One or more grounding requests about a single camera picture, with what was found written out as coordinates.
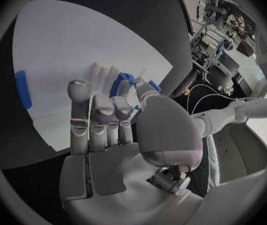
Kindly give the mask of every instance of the white cable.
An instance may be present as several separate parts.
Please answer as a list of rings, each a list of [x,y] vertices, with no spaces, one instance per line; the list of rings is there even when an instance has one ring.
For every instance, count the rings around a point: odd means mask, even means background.
[[[186,110],[187,112],[189,112],[189,98],[190,98],[190,94],[192,92],[192,90],[198,86],[204,86],[204,87],[207,87],[209,89],[211,89],[213,92],[216,93],[216,95],[220,95],[221,97],[224,97],[226,99],[231,99],[231,100],[254,100],[254,99],[260,99],[261,97],[241,97],[241,98],[231,98],[231,97],[228,97],[228,96],[225,96],[225,95],[222,95],[220,93],[218,93],[216,90],[214,90],[213,88],[211,88],[210,86],[208,85],[205,85],[205,84],[196,84],[195,86],[193,86],[190,90],[190,92],[188,93],[187,95],[187,101],[186,101]]]
[[[195,111],[197,105],[201,102],[201,100],[202,100],[202,99],[205,99],[205,98],[207,98],[207,97],[210,97],[210,96],[219,96],[219,97],[223,97],[223,98],[226,98],[226,99],[229,99],[229,100],[233,100],[233,101],[236,100],[236,99],[234,99],[234,98],[227,97],[227,96],[223,96],[223,95],[221,95],[221,94],[208,94],[208,95],[205,95],[205,96],[203,96],[202,98],[200,98],[200,99],[198,100],[198,102],[195,104],[195,106],[194,106],[194,108],[193,108],[193,111],[192,111],[191,115],[193,115],[193,113],[194,113],[194,111]]]

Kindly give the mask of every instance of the blue block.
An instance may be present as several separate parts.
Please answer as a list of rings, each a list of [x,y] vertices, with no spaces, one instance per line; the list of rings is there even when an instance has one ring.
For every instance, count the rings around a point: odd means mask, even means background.
[[[156,83],[154,82],[154,81],[152,81],[152,80],[150,80],[149,82],[148,82],[158,93],[160,93],[161,91],[162,91],[162,89],[158,86],[158,85],[156,85]]]
[[[32,100],[30,97],[29,89],[26,82],[25,71],[18,71],[14,75],[16,88],[19,94],[19,98],[24,109],[29,109],[32,106]]]
[[[132,85],[134,85],[134,83],[135,83],[135,78],[133,75],[131,75],[129,73],[120,72],[117,79],[114,81],[114,83],[110,89],[109,96],[111,98],[117,96],[118,87],[119,87],[122,80],[128,80],[129,87],[132,87]]]

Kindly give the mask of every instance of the wire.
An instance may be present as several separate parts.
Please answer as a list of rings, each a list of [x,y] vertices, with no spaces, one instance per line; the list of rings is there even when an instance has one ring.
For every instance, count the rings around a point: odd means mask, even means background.
[[[196,103],[196,105],[195,105],[194,108],[193,108],[193,111],[192,111],[191,115],[194,114],[194,111],[195,111],[197,105],[201,102],[201,100],[202,100],[202,99],[205,99],[205,98],[207,98],[207,97],[210,97],[210,96],[219,96],[219,97],[223,97],[223,98],[225,98],[225,99],[229,99],[229,100],[233,100],[233,101],[236,100],[236,99],[234,99],[234,98],[227,97],[227,96],[223,96],[223,95],[220,95],[220,94],[209,94],[209,95],[205,95],[205,96],[203,96],[202,98],[200,98],[200,99],[198,100],[198,102]]]
[[[215,89],[213,89],[213,88],[211,88],[210,86],[208,86],[208,85],[205,85],[205,84],[196,84],[195,86],[193,86],[192,88],[191,88],[191,90],[190,90],[190,92],[188,93],[188,95],[187,95],[187,101],[186,101],[186,110],[187,110],[187,112],[189,112],[189,98],[190,98],[190,94],[191,94],[191,92],[192,92],[192,90],[194,89],[194,88],[196,88],[196,87],[199,87],[199,86],[204,86],[204,87],[207,87],[207,88],[209,88],[210,90],[212,90],[216,95],[219,95],[219,96],[221,96],[221,97],[224,97],[225,99],[231,99],[231,100],[254,100],[254,99],[261,99],[261,98],[263,98],[263,97],[241,97],[241,98],[232,98],[232,97],[228,97],[228,96],[225,96],[225,95],[222,95],[222,94],[220,94],[220,93],[218,93]]]

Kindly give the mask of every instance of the blue object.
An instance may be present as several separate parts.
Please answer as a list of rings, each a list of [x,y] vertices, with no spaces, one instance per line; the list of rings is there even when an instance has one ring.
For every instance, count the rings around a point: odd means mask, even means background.
[[[154,81],[152,81],[152,80],[150,80],[149,82],[148,82],[158,93],[160,93],[161,91],[162,91],[162,89],[158,86],[158,85],[156,85],[156,83],[154,82]]]
[[[32,100],[30,97],[29,89],[26,82],[25,71],[18,71],[14,75],[16,88],[19,94],[19,98],[24,109],[29,109],[32,106]]]
[[[114,81],[114,83],[110,89],[110,92],[109,92],[110,98],[117,96],[118,87],[119,87],[122,80],[128,80],[130,88],[135,83],[135,78],[133,75],[131,75],[129,73],[120,72],[117,79]]]

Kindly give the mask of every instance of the cable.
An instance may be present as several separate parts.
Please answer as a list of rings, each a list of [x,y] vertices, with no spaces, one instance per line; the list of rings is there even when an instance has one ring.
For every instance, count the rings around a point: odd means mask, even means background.
[[[215,89],[213,89],[213,88],[211,88],[210,86],[208,86],[208,85],[205,85],[205,84],[196,84],[195,86],[193,86],[192,88],[191,88],[191,90],[190,90],[190,92],[188,93],[188,95],[187,95],[187,101],[186,101],[186,110],[187,110],[187,112],[189,112],[189,98],[190,98],[190,94],[191,94],[191,92],[192,92],[192,90],[194,89],[194,88],[196,88],[196,87],[199,87],[199,86],[204,86],[204,87],[207,87],[207,88],[209,88],[210,90],[212,90],[214,93],[216,93],[216,95],[219,95],[219,96],[221,96],[221,97],[224,97],[224,98],[226,98],[226,99],[231,99],[231,100],[255,100],[255,99],[261,99],[261,98],[263,98],[263,97],[241,97],[241,98],[232,98],[232,97],[228,97],[228,96],[225,96],[225,95],[222,95],[222,94],[220,94],[220,93],[218,93]]]
[[[205,96],[203,96],[202,98],[200,98],[200,99],[198,100],[198,102],[196,103],[196,105],[195,105],[194,108],[193,108],[193,111],[192,111],[191,115],[193,115],[193,113],[194,113],[194,111],[195,111],[197,105],[201,102],[201,100],[202,100],[202,99],[205,99],[205,98],[207,98],[207,97],[210,97],[210,96],[220,96],[220,97],[223,97],[223,98],[226,98],[226,99],[229,99],[229,100],[233,100],[233,101],[236,100],[236,99],[234,99],[234,98],[227,97],[227,96],[223,96],[223,95],[220,95],[220,94],[209,94],[209,95],[205,95]]]

